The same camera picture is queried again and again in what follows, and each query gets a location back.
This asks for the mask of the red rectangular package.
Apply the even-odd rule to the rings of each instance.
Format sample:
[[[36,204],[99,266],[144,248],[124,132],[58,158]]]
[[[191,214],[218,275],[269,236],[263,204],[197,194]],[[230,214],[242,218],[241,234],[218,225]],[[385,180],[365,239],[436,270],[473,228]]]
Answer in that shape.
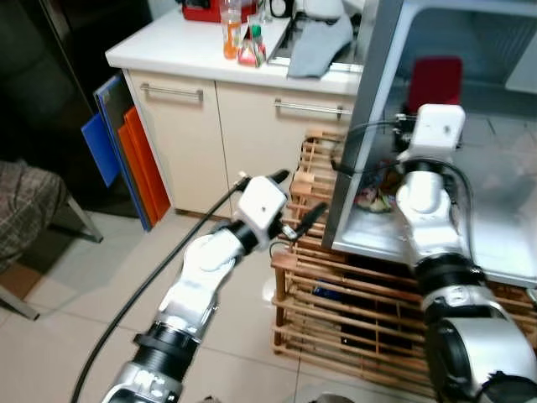
[[[457,56],[426,56],[414,63],[404,112],[414,115],[425,104],[459,105],[461,70]]]

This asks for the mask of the white fridge inner compartment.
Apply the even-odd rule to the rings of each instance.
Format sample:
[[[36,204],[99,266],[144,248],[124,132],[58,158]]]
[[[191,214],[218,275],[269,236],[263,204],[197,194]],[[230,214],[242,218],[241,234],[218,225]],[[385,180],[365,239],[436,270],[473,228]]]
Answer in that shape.
[[[537,35],[535,34],[505,81],[513,92],[537,93]]]

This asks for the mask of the wooden slatted rack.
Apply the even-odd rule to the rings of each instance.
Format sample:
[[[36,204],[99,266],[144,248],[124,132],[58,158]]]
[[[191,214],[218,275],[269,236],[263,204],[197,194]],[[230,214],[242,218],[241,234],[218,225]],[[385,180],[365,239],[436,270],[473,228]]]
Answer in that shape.
[[[311,129],[300,143],[284,222],[330,202],[336,173],[330,160],[341,135]],[[272,252],[277,314],[274,353],[338,373],[433,398],[425,363],[425,324],[417,281],[405,264],[322,247],[326,216],[298,241]],[[534,303],[518,285],[493,281],[496,300],[514,316],[527,342],[536,342]]]

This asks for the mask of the colourful snack packet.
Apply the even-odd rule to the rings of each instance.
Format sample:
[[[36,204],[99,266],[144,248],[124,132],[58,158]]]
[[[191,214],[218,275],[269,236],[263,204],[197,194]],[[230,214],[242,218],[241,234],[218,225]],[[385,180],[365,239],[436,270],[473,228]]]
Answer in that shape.
[[[401,181],[400,173],[395,168],[382,168],[366,173],[361,177],[353,205],[361,211],[373,214],[391,212]]]

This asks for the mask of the white kitchen counter cabinet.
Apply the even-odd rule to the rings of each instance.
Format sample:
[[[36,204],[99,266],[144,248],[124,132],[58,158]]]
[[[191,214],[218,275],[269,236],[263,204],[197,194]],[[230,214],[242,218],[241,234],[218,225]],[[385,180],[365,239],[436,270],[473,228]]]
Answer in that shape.
[[[350,116],[285,110],[284,102],[352,110],[361,77],[330,71],[290,78],[287,68],[239,65],[223,57],[220,24],[191,22],[180,10],[113,46],[107,61],[123,70],[171,206],[212,212],[219,196],[242,174],[268,175],[298,165],[300,143],[311,129],[341,132]],[[139,84],[195,91],[192,97],[146,93]]]

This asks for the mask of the grey cloth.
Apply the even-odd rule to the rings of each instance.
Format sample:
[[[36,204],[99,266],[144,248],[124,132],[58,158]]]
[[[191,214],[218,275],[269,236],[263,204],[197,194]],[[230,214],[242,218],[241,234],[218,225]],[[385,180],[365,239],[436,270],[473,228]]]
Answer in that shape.
[[[285,75],[290,78],[324,76],[338,51],[349,45],[352,37],[353,27],[348,17],[341,17],[332,24],[312,19],[302,20]]]

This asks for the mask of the steel sink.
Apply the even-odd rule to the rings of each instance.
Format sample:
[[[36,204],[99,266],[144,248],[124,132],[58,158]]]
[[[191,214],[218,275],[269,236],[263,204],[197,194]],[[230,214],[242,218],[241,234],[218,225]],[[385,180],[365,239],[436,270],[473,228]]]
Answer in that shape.
[[[344,49],[338,51],[327,73],[330,71],[354,73],[361,68],[362,51],[360,50],[361,41],[359,39],[359,28],[361,27],[362,16],[354,14],[348,18],[350,19],[350,22],[352,22],[353,27],[352,42],[344,47]],[[271,57],[268,59],[269,64],[288,68],[293,42],[295,42],[295,38],[298,37],[300,27],[302,27],[302,20],[306,19],[312,18],[307,17],[304,13],[299,13],[290,20],[290,23],[285,27],[284,33],[281,35],[281,38],[276,45],[276,49],[272,51]]]

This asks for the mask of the orange plastic board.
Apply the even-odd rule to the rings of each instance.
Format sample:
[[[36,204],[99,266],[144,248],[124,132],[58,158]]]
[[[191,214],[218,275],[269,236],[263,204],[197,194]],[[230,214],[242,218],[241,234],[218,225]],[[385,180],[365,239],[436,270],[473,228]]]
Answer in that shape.
[[[168,212],[171,201],[136,107],[130,107],[123,114],[123,124],[117,133],[137,185],[139,202],[147,214],[150,229],[153,229]]]

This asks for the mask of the orange drink bottle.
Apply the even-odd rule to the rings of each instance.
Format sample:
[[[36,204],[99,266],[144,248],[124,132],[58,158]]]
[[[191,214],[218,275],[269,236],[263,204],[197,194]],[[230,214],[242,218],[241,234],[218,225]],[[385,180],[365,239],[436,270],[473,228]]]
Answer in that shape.
[[[223,29],[223,57],[234,60],[238,55],[239,31],[244,23],[242,0],[220,0],[220,24]]]

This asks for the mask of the white pot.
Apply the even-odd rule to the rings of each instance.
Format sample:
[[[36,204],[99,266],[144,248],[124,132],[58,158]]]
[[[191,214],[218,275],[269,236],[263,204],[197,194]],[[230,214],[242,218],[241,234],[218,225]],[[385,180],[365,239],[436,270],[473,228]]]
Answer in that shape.
[[[300,11],[317,22],[337,22],[347,16],[344,0],[303,0]]]

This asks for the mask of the black mug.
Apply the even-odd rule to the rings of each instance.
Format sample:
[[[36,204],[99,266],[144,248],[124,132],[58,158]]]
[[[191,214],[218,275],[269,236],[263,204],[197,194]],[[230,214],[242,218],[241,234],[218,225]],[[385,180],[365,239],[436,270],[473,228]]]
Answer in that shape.
[[[295,0],[266,0],[266,8],[273,18],[291,18],[295,12]]]

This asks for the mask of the blue board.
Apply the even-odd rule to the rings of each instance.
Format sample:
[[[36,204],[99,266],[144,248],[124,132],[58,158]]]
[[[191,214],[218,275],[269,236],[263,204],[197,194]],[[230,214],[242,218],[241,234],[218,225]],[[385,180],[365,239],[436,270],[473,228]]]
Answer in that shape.
[[[112,140],[102,116],[96,113],[81,127],[81,134],[105,187],[111,187],[119,176],[119,162],[112,149]]]

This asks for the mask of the red box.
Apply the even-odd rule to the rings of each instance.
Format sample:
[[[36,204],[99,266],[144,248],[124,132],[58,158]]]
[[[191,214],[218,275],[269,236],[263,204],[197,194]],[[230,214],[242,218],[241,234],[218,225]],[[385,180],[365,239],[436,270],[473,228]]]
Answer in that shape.
[[[241,20],[246,22],[249,16],[258,11],[258,0],[175,0],[180,5],[180,12],[191,22],[219,24],[226,8],[237,7],[241,10]]]

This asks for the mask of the dark tall cabinet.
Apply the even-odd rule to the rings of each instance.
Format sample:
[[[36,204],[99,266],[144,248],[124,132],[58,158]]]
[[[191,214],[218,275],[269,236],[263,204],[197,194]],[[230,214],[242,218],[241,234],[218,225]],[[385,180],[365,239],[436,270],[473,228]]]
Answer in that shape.
[[[146,0],[0,0],[0,160],[57,174],[86,211],[134,218],[83,126],[99,112],[96,89],[118,73],[105,53],[150,22]]]

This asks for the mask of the chair with plaid cushion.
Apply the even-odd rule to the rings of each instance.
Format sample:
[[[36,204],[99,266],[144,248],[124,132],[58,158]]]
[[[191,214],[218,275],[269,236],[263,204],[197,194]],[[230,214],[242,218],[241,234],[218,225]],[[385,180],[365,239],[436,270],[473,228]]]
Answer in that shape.
[[[62,207],[77,215],[83,229],[53,223]],[[38,319],[39,313],[24,297],[41,274],[20,265],[18,259],[50,228],[95,243],[104,239],[60,176],[23,161],[0,160],[0,302],[30,320]]]

